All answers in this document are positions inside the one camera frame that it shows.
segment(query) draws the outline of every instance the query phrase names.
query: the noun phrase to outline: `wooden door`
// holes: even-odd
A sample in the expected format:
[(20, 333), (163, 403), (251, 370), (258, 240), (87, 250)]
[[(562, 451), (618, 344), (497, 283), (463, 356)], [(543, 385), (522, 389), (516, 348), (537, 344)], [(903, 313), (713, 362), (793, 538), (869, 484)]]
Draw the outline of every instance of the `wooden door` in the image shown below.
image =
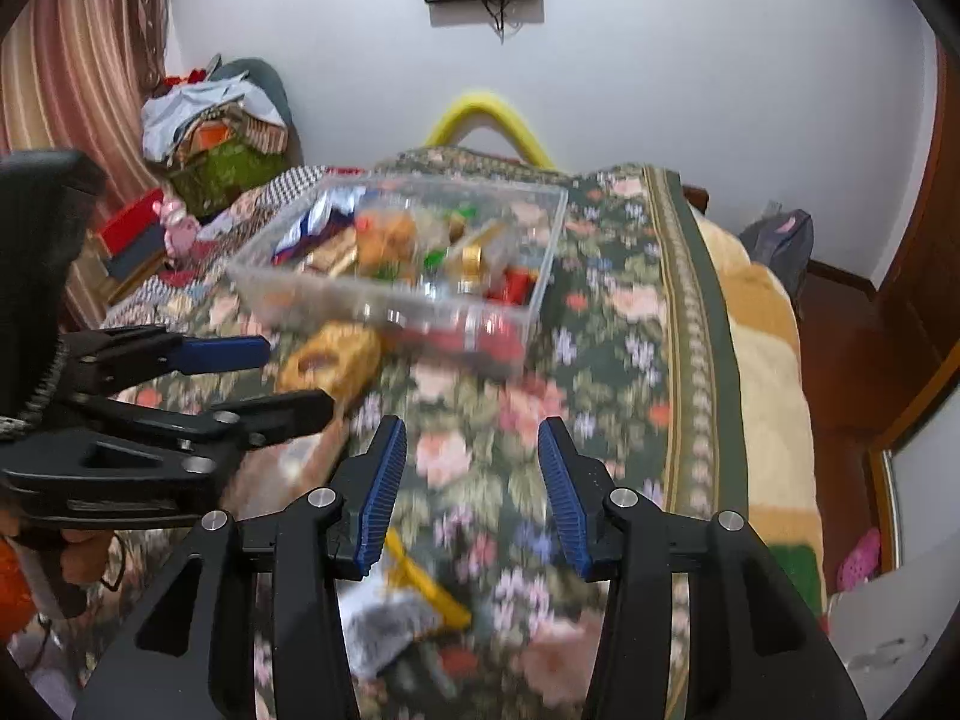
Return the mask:
[(932, 376), (960, 340), (960, 70), (942, 46), (923, 184), (877, 302)]

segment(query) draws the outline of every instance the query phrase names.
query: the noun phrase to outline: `floral bedspread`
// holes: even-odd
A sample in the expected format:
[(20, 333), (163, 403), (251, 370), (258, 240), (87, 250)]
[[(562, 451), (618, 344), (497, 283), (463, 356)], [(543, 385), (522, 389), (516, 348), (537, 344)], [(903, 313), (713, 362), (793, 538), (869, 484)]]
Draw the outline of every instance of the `floral bedspread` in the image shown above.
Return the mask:
[[(503, 383), (391, 360), (354, 413), (353, 451), (366, 446), (383, 413), (406, 421), (410, 451), (392, 523), (411, 557), (473, 614), (467, 632), (416, 642), (378, 679), (359, 683), (361, 712), (383, 720), (579, 717), (605, 589), (579, 581), (563, 560), (536, 462), (536, 428), (562, 416), (584, 454), (669, 511), (746, 512), (736, 358), (709, 255), (678, 176), (655, 167), (567, 176), (429, 148), (378, 170), (560, 184), (569, 204), (522, 378)], [(262, 333), (275, 348), (262, 371), (173, 376), (123, 394), (184, 412), (271, 391), (280, 362), (302, 342), (263, 327), (226, 278), (200, 300), (186, 293), (160, 306), (133, 300), (117, 317), (158, 318), (197, 335)], [(121, 589), (97, 589), (88, 614), (63, 631), (82, 674), (179, 534), (126, 538)], [(253, 664), (261, 718), (274, 713), (267, 584), (258, 592)], [(682, 576), (674, 601), (668, 713), (682, 716), (689, 647)]]

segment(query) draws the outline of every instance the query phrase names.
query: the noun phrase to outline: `pile of clothes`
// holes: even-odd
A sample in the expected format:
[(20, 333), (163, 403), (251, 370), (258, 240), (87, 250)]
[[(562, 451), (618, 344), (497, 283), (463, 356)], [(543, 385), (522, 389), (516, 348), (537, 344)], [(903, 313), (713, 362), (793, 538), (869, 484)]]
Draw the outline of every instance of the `pile of clothes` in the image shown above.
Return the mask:
[(260, 59), (181, 80), (144, 103), (143, 155), (203, 220), (289, 167), (292, 118), (280, 77)]

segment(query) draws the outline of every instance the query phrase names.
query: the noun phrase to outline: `yellow blanket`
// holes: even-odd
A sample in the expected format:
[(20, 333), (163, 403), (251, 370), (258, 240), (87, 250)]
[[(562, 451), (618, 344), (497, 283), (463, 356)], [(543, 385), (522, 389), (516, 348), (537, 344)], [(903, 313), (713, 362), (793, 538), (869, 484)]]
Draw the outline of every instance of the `yellow blanket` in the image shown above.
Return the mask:
[(740, 369), (750, 524), (767, 544), (813, 550), (824, 602), (823, 527), (793, 309), (776, 276), (751, 263), (735, 237), (699, 215), (697, 223), (720, 278)]

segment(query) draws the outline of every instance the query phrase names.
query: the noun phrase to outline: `wooden floor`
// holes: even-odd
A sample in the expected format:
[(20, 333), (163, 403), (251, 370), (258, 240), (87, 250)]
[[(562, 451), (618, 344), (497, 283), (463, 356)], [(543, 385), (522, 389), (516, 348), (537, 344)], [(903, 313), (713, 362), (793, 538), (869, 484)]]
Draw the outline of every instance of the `wooden floor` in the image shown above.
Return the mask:
[(875, 524), (865, 450), (925, 384), (867, 295), (809, 275), (800, 297), (803, 390), (810, 403), (824, 573)]

